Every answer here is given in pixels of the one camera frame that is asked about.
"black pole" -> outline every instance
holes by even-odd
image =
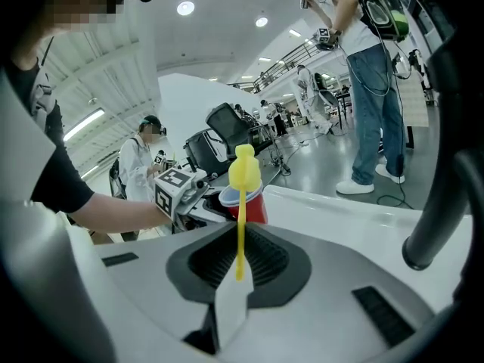
[[[436,173],[429,198],[414,232],[403,245],[402,254],[411,268],[423,270],[432,263],[456,227],[467,206],[461,180],[453,169],[455,154],[463,149],[482,147],[482,83],[469,73],[469,61],[461,50],[468,39],[456,32],[429,59],[430,78],[440,93],[440,143]]]

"gray floor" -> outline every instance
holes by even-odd
[[[433,173],[435,172],[437,151],[439,143],[439,121],[437,109],[428,108],[430,127],[413,128],[415,149],[406,150],[405,183],[402,188],[406,194],[406,202],[415,209],[423,209],[427,200],[430,186],[432,185]],[[366,203],[376,203],[383,195],[393,195],[402,198],[399,186],[388,178],[375,174],[375,191],[371,194],[344,196],[336,193],[336,184],[350,178],[352,164],[358,150],[358,142],[355,131],[352,129],[351,116],[348,123],[343,120],[343,133],[340,137],[318,136],[317,130],[310,125],[298,126],[288,129],[289,135],[278,139],[279,147],[282,147],[284,158],[287,158],[296,150],[293,146],[306,140],[309,145],[301,147],[289,160],[292,174],[287,177],[279,175],[271,183],[281,187],[292,188],[313,194],[327,195],[331,197],[345,197]],[[335,134],[342,131],[337,126]],[[268,165],[269,152],[265,150],[258,156],[261,163],[262,181],[267,184],[277,172]],[[216,179],[214,185],[226,185],[228,176],[223,175]],[[380,201],[380,204],[395,206],[398,202],[390,198]]]

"ceiling light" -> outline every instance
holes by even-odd
[[[268,21],[269,20],[268,20],[267,17],[260,17],[256,21],[256,26],[258,26],[258,27],[264,27],[267,24]]]
[[[77,132],[79,132],[81,129],[85,128],[87,125],[89,125],[90,123],[92,123],[95,119],[101,117],[103,114],[104,114],[104,110],[97,109],[93,114],[87,116],[83,121],[81,121],[80,123],[78,123],[68,133],[66,133],[66,135],[64,136],[64,141],[68,141]]]
[[[91,168],[89,171],[87,171],[84,175],[81,176],[81,178],[85,178],[87,175],[89,175],[92,171],[95,171],[98,169],[99,166],[95,166],[94,168]]]
[[[176,8],[176,11],[181,15],[181,16],[187,16],[191,14],[195,9],[195,4],[192,2],[181,2],[178,7]]]

